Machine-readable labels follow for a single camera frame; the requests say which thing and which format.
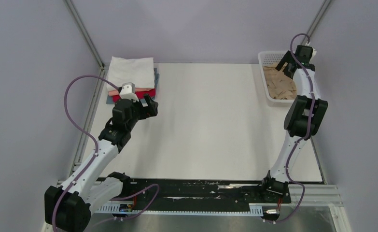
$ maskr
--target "cable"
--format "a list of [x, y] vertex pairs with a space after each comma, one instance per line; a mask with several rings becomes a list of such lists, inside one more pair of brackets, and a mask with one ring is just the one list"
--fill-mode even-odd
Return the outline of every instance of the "cable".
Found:
[[309, 85], [310, 85], [310, 92], [311, 92], [311, 98], [312, 98], [312, 101], [311, 101], [311, 106], [309, 108], [309, 113], [308, 113], [308, 126], [307, 126], [307, 133], [306, 135], [303, 137], [303, 138], [300, 138], [297, 140], [297, 142], [295, 142], [288, 158], [287, 158], [287, 162], [285, 164], [285, 173], [287, 175], [287, 178], [290, 180], [290, 182], [292, 182], [293, 184], [296, 184], [296, 185], [300, 185], [302, 188], [303, 188], [303, 191], [301, 193], [301, 198], [300, 200], [298, 201], [297, 205], [295, 206], [294, 210], [284, 219], [281, 219], [281, 220], [278, 220], [278, 221], [269, 221], [271, 223], [280, 223], [280, 222], [285, 222], [287, 221], [288, 219], [290, 219], [297, 211], [297, 209], [300, 207], [300, 204], [301, 202], [303, 201], [303, 198], [304, 198], [304, 194], [305, 194], [305, 186], [303, 184], [301, 184], [300, 182], [297, 182], [295, 180], [293, 180], [291, 177], [290, 177], [290, 173], [288, 171], [288, 166], [290, 164], [290, 160], [291, 160], [291, 156], [293, 156], [293, 153], [295, 152], [295, 150], [297, 149], [297, 146], [298, 144], [304, 139], [307, 139], [309, 137], [309, 132], [311, 131], [311, 120], [312, 120], [312, 112], [314, 110], [314, 105], [315, 105], [315, 95], [314, 95], [314, 84], [312, 82], [312, 79], [307, 71], [307, 69], [304, 67], [304, 65], [297, 59], [297, 57], [295, 57], [294, 53], [293, 53], [293, 43], [294, 43], [294, 40], [298, 37], [298, 36], [301, 36], [301, 35], [304, 35], [305, 37], [307, 37], [308, 39], [308, 43], [310, 42], [310, 37], [305, 34], [305, 33], [299, 33], [297, 35], [295, 35], [293, 37], [293, 39], [291, 40], [291, 43], [290, 43], [290, 52], [291, 52], [291, 56], [293, 57], [293, 59], [296, 61], [296, 63], [298, 65], [301, 66], [301, 68], [303, 69], [305, 75], [307, 76], [308, 78], [308, 81], [309, 81]]
[[[134, 214], [134, 215], [129, 216], [129, 217], [121, 217], [121, 218], [120, 218], [121, 221], [136, 218], [137, 216], [139, 216], [139, 215], [141, 215], [143, 212], [145, 212], [145, 211], [149, 208], [149, 206], [152, 204], [152, 202], [155, 200], [156, 196], [158, 195], [159, 190], [160, 190], [160, 186], [159, 186], [158, 184], [151, 184], [151, 185], [149, 185], [148, 187], [142, 189], [141, 191], [139, 191], [139, 192], [137, 192], [137, 193], [135, 193], [135, 194], [132, 194], [132, 195], [130, 195], [130, 196], [128, 196], [128, 197], [112, 198], [112, 199], [111, 199], [111, 201], [123, 201], [123, 200], [127, 200], [127, 199], [133, 198], [133, 197], [135, 197], [135, 196], [137, 196], [137, 195], [143, 193], [144, 191], [147, 191], [147, 190], [149, 190], [149, 189], [151, 189], [151, 188], [153, 188], [153, 187], [156, 187], [156, 193], [155, 193], [154, 196], [152, 197], [151, 201], [150, 201], [150, 202], [149, 202], [149, 203], [148, 203], [148, 204], [147, 204], [147, 205], [146, 205], [146, 206], [145, 206], [140, 212], [138, 212], [137, 214]], [[118, 217], [115, 217], [115, 218], [111, 217], [111, 218], [104, 219], [104, 220], [102, 220], [102, 221], [96, 223], [95, 225], [91, 226], [91, 228], [92, 228], [92, 227], [95, 227], [95, 226], [97, 226], [97, 225], [100, 225], [100, 224], [102, 224], [102, 223], [105, 223], [105, 222], [107, 222], [107, 221], [117, 220], [117, 219], [118, 219]]]
[[[95, 152], [97, 153], [98, 152], [98, 142], [97, 140], [90, 134], [88, 133], [87, 131], [85, 131], [84, 129], [82, 129], [80, 126], [78, 126], [78, 124], [76, 124], [76, 122], [72, 119], [72, 117], [70, 116], [69, 112], [68, 112], [68, 106], [67, 106], [67, 97], [68, 97], [68, 92], [70, 90], [70, 87], [73, 85], [73, 83], [75, 83], [77, 80], [80, 80], [82, 78], [86, 78], [86, 77], [93, 77], [93, 78], [96, 78], [96, 79], [99, 79], [101, 81], [104, 81], [106, 83], [108, 83], [109, 85], [111, 85], [112, 87], [114, 87], [115, 89], [118, 89], [118, 87], [113, 84], [112, 82], [106, 80], [105, 78], [102, 78], [100, 76], [96, 76], [96, 75], [82, 75], [82, 76], [78, 76], [77, 78], [73, 79], [73, 81], [70, 82], [70, 84], [68, 85], [67, 89], [65, 90], [65, 95], [64, 95], [64, 108], [65, 108], [65, 114], [67, 115], [68, 119], [71, 121], [71, 123], [78, 129], [80, 130], [82, 133], [86, 134], [89, 138], [92, 139], [92, 141], [94, 141], [94, 144], [95, 144]], [[94, 161], [96, 156], [92, 156], [92, 158], [89, 160], [89, 162], [86, 164], [86, 166], [76, 175], [76, 177], [74, 178], [74, 181], [77, 181], [81, 176], [82, 174], [84, 174], [84, 172], [89, 168], [89, 166], [91, 166], [92, 162]], [[59, 196], [58, 198], [58, 201], [56, 202], [55, 206], [54, 206], [54, 210], [52, 212], [52, 229], [54, 232], [57, 232], [56, 230], [56, 213], [58, 212], [58, 207], [59, 207], [59, 204], [61, 204], [61, 201], [62, 199], [64, 198], [65, 194], [70, 190], [70, 188], [73, 186], [74, 184], [71, 182], [65, 189], [64, 191], [62, 192], [62, 194]]]

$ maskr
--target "plastic basket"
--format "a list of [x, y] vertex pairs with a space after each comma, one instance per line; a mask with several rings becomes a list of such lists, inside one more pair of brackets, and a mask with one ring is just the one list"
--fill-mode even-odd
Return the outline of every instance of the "plastic basket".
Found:
[[263, 79], [264, 90], [266, 91], [267, 104], [269, 106], [290, 106], [294, 100], [280, 100], [270, 97], [267, 88], [266, 77], [264, 76], [263, 66], [280, 62], [287, 51], [266, 51], [258, 53], [258, 63], [260, 65], [261, 78]]

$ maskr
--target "white wall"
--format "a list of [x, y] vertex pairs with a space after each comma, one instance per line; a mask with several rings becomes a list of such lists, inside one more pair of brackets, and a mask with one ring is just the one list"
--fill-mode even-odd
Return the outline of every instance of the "white wall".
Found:
[[[39, 231], [45, 190], [68, 175], [80, 133], [63, 95], [98, 66], [61, 0], [0, 0], [0, 232]], [[82, 122], [95, 81], [74, 85]]]
[[311, 45], [329, 102], [315, 136], [325, 176], [353, 231], [378, 231], [378, 1], [334, 1]]
[[306, 32], [323, 0], [73, 0], [104, 62], [258, 63]]

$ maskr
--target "brown cloth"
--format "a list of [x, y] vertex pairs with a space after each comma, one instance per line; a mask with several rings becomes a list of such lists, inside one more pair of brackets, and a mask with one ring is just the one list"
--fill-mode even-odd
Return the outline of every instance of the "brown cloth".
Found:
[[263, 66], [268, 93], [273, 99], [293, 100], [297, 96], [295, 83], [282, 72], [286, 65], [283, 66], [281, 71], [277, 71], [277, 64], [278, 63], [273, 63], [271, 65]]

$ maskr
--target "purple cable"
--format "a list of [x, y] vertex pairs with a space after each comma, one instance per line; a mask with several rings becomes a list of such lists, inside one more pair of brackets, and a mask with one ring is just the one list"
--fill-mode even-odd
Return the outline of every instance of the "purple cable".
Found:
[[[130, 199], [130, 198], [132, 198], [132, 197], [138, 196], [139, 194], [141, 194], [141, 193], [143, 193], [144, 191], [147, 191], [147, 190], [149, 190], [150, 188], [153, 188], [153, 187], [156, 187], [156, 193], [155, 193], [154, 196], [152, 197], [151, 201], [150, 201], [150, 202], [149, 202], [149, 203], [148, 203], [148, 204], [147, 204], [147, 205], [146, 205], [146, 206], [145, 206], [140, 212], [138, 212], [137, 214], [134, 214], [134, 215], [129, 216], [129, 217], [121, 217], [120, 220], [124, 221], [124, 220], [133, 219], [133, 218], [136, 218], [137, 216], [141, 215], [143, 212], [145, 212], [145, 211], [149, 208], [149, 206], [152, 204], [152, 202], [155, 200], [157, 194], [159, 193], [160, 186], [159, 186], [158, 184], [151, 184], [151, 185], [149, 185], [148, 187], [142, 189], [141, 191], [139, 191], [139, 192], [137, 192], [137, 193], [135, 193], [135, 194], [132, 194], [132, 195], [130, 195], [130, 196], [128, 196], [128, 197], [112, 198], [112, 199], [111, 199], [112, 201], [123, 201], [123, 200], [127, 200], [127, 199]], [[108, 219], [104, 219], [104, 220], [102, 220], [102, 221], [96, 223], [95, 225], [91, 226], [91, 228], [92, 228], [92, 227], [95, 227], [95, 226], [97, 226], [97, 225], [100, 225], [100, 224], [102, 224], [102, 223], [105, 223], [105, 222], [107, 222], [107, 221], [116, 220], [116, 219], [118, 219], [118, 218], [117, 218], [117, 217], [115, 217], [115, 218], [111, 217], [111, 218], [108, 218]]]
[[[86, 77], [93, 77], [93, 78], [96, 78], [96, 79], [99, 79], [101, 81], [104, 81], [106, 83], [108, 83], [109, 85], [111, 85], [112, 87], [114, 87], [115, 89], [118, 89], [118, 87], [116, 85], [114, 85], [112, 82], [106, 80], [105, 78], [102, 78], [100, 76], [96, 76], [96, 75], [82, 75], [82, 76], [78, 76], [77, 78], [73, 79], [73, 81], [71, 81], [71, 83], [68, 85], [67, 89], [65, 90], [65, 95], [64, 95], [64, 108], [65, 108], [65, 114], [67, 115], [68, 119], [71, 121], [71, 123], [78, 129], [80, 130], [82, 133], [86, 134], [89, 138], [91, 138], [94, 143], [95, 143], [95, 151], [97, 152], [98, 151], [98, 142], [97, 140], [90, 134], [88, 133], [87, 131], [85, 131], [84, 129], [82, 129], [80, 126], [78, 126], [78, 124], [76, 124], [76, 122], [72, 119], [72, 117], [70, 116], [69, 112], [68, 112], [68, 106], [67, 106], [67, 97], [68, 97], [68, 91], [70, 90], [70, 87], [79, 79], [82, 79], [82, 78], [86, 78]], [[92, 158], [89, 160], [89, 162], [86, 164], [86, 166], [78, 173], [78, 175], [76, 175], [76, 177], [74, 178], [74, 181], [77, 181], [81, 176], [82, 174], [84, 174], [84, 172], [89, 168], [89, 166], [91, 166], [92, 162], [94, 161], [96, 156], [92, 156]], [[61, 201], [62, 199], [64, 198], [65, 194], [69, 191], [69, 189], [73, 186], [74, 184], [73, 183], [70, 183], [65, 189], [64, 191], [62, 192], [62, 194], [59, 196], [58, 198], [58, 201], [56, 202], [55, 206], [54, 206], [54, 210], [52, 212], [52, 229], [54, 232], [57, 232], [56, 230], [56, 213], [58, 211], [58, 207], [59, 207], [59, 204], [61, 204]]]
[[303, 69], [305, 75], [307, 76], [308, 80], [309, 80], [309, 85], [310, 85], [310, 92], [311, 92], [311, 98], [312, 98], [312, 101], [311, 101], [311, 106], [309, 108], [309, 113], [308, 113], [308, 126], [307, 126], [307, 133], [306, 135], [303, 137], [303, 138], [300, 138], [297, 140], [297, 142], [295, 142], [288, 158], [287, 158], [287, 162], [285, 164], [285, 173], [287, 175], [287, 178], [290, 180], [291, 183], [293, 184], [296, 184], [296, 185], [300, 185], [302, 188], [303, 188], [303, 191], [301, 193], [301, 198], [300, 200], [298, 201], [297, 205], [295, 206], [294, 210], [284, 219], [281, 219], [281, 220], [278, 220], [278, 221], [275, 221], [276, 223], [281, 223], [281, 222], [285, 222], [287, 221], [288, 219], [290, 219], [297, 211], [297, 209], [300, 207], [300, 204], [301, 202], [303, 201], [303, 198], [304, 198], [304, 194], [305, 194], [305, 186], [303, 184], [301, 184], [300, 182], [297, 182], [295, 180], [293, 180], [291, 177], [290, 177], [290, 173], [288, 172], [288, 165], [290, 164], [290, 160], [291, 160], [291, 156], [293, 156], [293, 153], [295, 152], [295, 150], [297, 149], [297, 146], [298, 144], [303, 140], [303, 139], [307, 139], [309, 137], [309, 132], [311, 131], [311, 120], [312, 120], [312, 112], [314, 110], [314, 105], [315, 105], [315, 95], [314, 95], [314, 84], [311, 80], [311, 77], [309, 76], [309, 73], [307, 71], [307, 69], [303, 66], [303, 64], [297, 59], [297, 57], [295, 57], [294, 53], [293, 53], [293, 43], [294, 43], [294, 40], [298, 37], [298, 36], [301, 36], [301, 35], [304, 35], [305, 37], [307, 37], [308, 39], [308, 42], [310, 41], [310, 38], [307, 34], [305, 33], [299, 33], [297, 35], [295, 35], [293, 37], [293, 39], [291, 40], [291, 44], [290, 44], [290, 51], [291, 51], [291, 56], [293, 57], [293, 59], [296, 61], [296, 63], [298, 65], [301, 66], [301, 68]]

